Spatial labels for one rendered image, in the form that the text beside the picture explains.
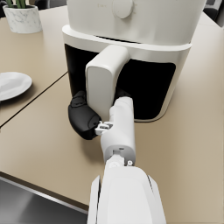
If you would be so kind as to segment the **potted plant marble pot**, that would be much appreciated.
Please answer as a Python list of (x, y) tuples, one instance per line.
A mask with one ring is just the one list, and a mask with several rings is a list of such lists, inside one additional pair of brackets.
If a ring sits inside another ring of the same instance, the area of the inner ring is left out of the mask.
[(5, 0), (3, 7), (10, 30), (15, 33), (31, 34), (42, 31), (39, 9), (35, 5), (27, 5), (25, 0)]

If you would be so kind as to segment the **pale air fryer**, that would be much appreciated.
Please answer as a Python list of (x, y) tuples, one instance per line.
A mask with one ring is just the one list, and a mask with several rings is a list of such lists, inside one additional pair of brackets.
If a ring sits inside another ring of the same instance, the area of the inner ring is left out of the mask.
[(138, 122), (162, 117), (206, 0), (67, 0), (62, 29), (71, 91), (102, 120), (129, 95)]

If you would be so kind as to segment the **white plate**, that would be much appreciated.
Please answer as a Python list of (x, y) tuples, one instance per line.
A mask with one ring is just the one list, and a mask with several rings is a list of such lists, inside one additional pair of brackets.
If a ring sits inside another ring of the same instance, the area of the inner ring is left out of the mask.
[(32, 78), (24, 73), (0, 73), (0, 101), (9, 100), (24, 93), (32, 85)]

